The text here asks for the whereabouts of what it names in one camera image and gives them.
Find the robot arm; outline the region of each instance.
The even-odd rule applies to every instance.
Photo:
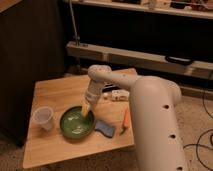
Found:
[[[85,99],[97,103],[105,83],[130,91],[130,110],[139,168],[142,171],[187,171],[174,112],[180,102],[179,87],[153,76],[111,72],[108,66],[93,65]]]

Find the green bowl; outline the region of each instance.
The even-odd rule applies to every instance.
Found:
[[[84,118],[81,106],[68,109],[61,117],[60,128],[66,138],[80,139],[87,136],[94,129],[94,115],[92,111]]]

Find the cable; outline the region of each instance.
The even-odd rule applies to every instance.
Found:
[[[206,82],[206,85],[205,85],[205,87],[204,87],[204,89],[203,89],[202,102],[203,102],[203,107],[204,107],[204,109],[205,109],[205,112],[209,115],[209,117],[211,117],[211,118],[213,119],[213,115],[208,111],[208,109],[207,109],[207,107],[206,107],[206,104],[205,104],[206,90],[207,90],[207,88],[208,88],[209,81],[211,80],[212,73],[213,73],[213,70],[210,71],[209,76],[208,76],[208,79],[207,79],[207,82]],[[185,149],[185,148],[190,147],[190,146],[195,146],[195,147],[196,147],[196,157],[197,157],[198,161],[200,162],[200,164],[201,164],[203,167],[205,167],[206,169],[208,169],[208,170],[210,170],[210,171],[213,171],[213,168],[210,168],[209,166],[207,166],[207,165],[201,160],[201,158],[200,158],[200,156],[199,156],[199,153],[198,153],[198,149],[199,149],[199,147],[203,147],[203,148],[206,148],[206,149],[208,149],[208,150],[213,150],[213,133],[211,133],[211,135],[210,135],[210,137],[209,137],[209,141],[210,141],[210,144],[211,144],[212,148],[211,148],[211,147],[208,147],[208,146],[206,146],[206,145],[200,144],[200,140],[202,139],[202,137],[203,137],[204,135],[208,134],[209,132],[212,132],[212,131],[213,131],[213,129],[209,129],[209,130],[203,132],[203,133],[199,136],[198,141],[197,141],[196,144],[187,144],[187,145],[185,145],[185,146],[183,147],[183,148]]]
[[[196,156],[197,156],[198,161],[202,164],[203,167],[205,167],[206,169],[208,169],[208,170],[210,170],[210,171],[213,171],[213,169],[210,168],[210,167],[208,167],[208,166],[207,166],[206,164],[204,164],[204,162],[201,160],[201,158],[200,158],[200,156],[199,156],[199,153],[198,153],[198,147],[199,147],[199,143],[200,143],[201,138],[202,138],[204,135],[206,135],[207,133],[212,132],[212,131],[213,131],[213,129],[209,129],[209,130],[203,132],[203,133],[200,135],[200,137],[198,138],[197,145],[196,145]]]
[[[208,150],[213,150],[213,148],[207,146],[207,145],[203,145],[203,144],[187,144],[187,145],[184,145],[183,148],[187,148],[187,147],[191,147],[191,146],[199,146],[199,147],[203,147],[203,148],[206,148]]]
[[[208,79],[207,79],[207,82],[206,82],[206,85],[205,85],[205,87],[204,87],[204,89],[203,89],[202,102],[203,102],[203,107],[204,107],[206,113],[209,115],[209,117],[211,117],[211,118],[213,119],[213,115],[211,115],[211,113],[208,111],[208,109],[207,109],[207,107],[206,107],[206,104],[205,104],[206,90],[207,90],[209,81],[211,80],[212,73],[213,73],[213,70],[210,71],[209,76],[208,76]]]
[[[211,143],[211,145],[213,146],[213,133],[210,135],[210,143]]]

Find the blue sponge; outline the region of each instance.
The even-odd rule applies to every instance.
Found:
[[[104,136],[112,138],[115,134],[115,126],[109,125],[105,121],[97,120],[95,124],[95,131],[99,131]]]

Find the white paper cup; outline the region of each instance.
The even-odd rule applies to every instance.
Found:
[[[33,112],[33,122],[49,131],[53,127],[53,109],[48,106],[39,107]]]

